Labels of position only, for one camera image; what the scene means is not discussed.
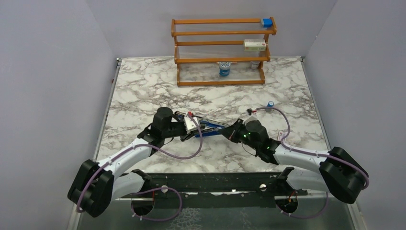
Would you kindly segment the blue stapler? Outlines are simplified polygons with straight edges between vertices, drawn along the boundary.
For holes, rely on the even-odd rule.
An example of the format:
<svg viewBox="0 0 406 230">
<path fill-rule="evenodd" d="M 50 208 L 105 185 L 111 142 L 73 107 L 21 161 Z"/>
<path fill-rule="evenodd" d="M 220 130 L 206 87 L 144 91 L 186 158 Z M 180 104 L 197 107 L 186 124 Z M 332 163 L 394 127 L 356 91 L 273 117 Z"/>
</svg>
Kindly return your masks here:
<svg viewBox="0 0 406 230">
<path fill-rule="evenodd" d="M 229 126 L 227 123 L 214 121 L 201 116 L 195 117 L 197 117 L 200 122 L 203 137 L 220 135 L 219 130 Z"/>
</svg>

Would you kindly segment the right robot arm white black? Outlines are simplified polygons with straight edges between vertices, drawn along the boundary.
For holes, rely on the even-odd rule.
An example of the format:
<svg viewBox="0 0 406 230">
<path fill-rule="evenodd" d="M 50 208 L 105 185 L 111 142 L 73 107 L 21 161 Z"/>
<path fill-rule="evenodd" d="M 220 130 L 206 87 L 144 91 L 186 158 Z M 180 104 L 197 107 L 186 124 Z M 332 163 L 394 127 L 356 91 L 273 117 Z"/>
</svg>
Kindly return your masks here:
<svg viewBox="0 0 406 230">
<path fill-rule="evenodd" d="M 331 193 L 338 200 L 353 204 L 369 181 L 368 173 L 343 148 L 330 151 L 294 149 L 268 136 L 258 120 L 244 123 L 238 119 L 220 134 L 234 143 L 243 143 L 266 163 L 290 165 L 294 169 L 276 182 L 277 191 L 288 195 L 294 189 Z"/>
</svg>

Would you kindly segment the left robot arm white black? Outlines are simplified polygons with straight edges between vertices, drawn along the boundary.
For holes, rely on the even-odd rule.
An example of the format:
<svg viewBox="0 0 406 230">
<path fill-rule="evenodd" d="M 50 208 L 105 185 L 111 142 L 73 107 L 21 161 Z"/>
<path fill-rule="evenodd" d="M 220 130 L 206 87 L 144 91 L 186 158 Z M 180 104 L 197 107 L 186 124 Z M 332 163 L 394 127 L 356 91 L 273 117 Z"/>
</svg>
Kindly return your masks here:
<svg viewBox="0 0 406 230">
<path fill-rule="evenodd" d="M 84 161 L 75 176 L 67 197 L 76 204 L 78 213 L 86 212 L 97 217 L 111 201 L 129 193 L 143 197 L 150 192 L 150 183 L 142 172 L 130 172 L 129 168 L 156 152 L 172 158 L 185 157 L 162 149 L 165 139 L 188 135 L 203 135 L 200 119 L 188 112 L 178 118 L 168 107 L 160 107 L 153 121 L 125 148 L 100 161 Z"/>
</svg>

